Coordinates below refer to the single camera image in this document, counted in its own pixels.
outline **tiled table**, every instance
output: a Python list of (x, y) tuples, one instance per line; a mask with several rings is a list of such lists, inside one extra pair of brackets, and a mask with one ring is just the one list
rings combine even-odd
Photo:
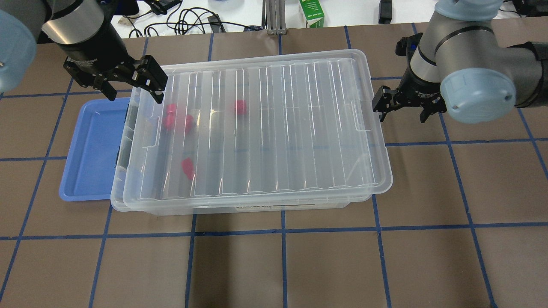
[[(496, 20), (502, 46), (548, 18)], [(161, 64), (358, 48), (395, 87), (395, 43), (425, 24), (126, 40)], [(385, 194), (344, 209), (156, 217), (62, 201), (80, 107), (62, 51), (38, 47), (0, 101), (0, 307), (547, 307), (548, 108), (467, 126), (389, 114)], [(118, 85), (119, 96), (130, 89)]]

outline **blue plastic tray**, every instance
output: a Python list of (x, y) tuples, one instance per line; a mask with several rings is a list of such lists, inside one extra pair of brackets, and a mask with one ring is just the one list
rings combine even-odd
[(61, 199), (110, 199), (128, 104), (129, 98), (120, 98), (82, 106), (59, 187)]

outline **green carton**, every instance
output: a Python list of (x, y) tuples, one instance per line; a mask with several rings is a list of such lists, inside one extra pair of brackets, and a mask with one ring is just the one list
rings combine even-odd
[(307, 28), (323, 28), (326, 16), (323, 14), (319, 0), (299, 0), (303, 21)]

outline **blue cap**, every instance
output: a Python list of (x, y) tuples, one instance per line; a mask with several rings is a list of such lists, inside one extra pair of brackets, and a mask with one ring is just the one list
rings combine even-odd
[(36, 40), (17, 18), (0, 10), (0, 93), (17, 87), (36, 55)]
[(492, 121), (516, 104), (512, 80), (489, 69), (453, 72), (442, 81), (440, 90), (449, 115), (462, 123)]
[(439, 0), (436, 12), (464, 21), (488, 21), (499, 12), (503, 0)]

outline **clear plastic container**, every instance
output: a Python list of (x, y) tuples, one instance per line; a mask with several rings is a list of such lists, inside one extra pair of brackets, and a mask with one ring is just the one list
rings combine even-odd
[(344, 207), (392, 185), (359, 50), (163, 66), (133, 89), (112, 187), (156, 215)]

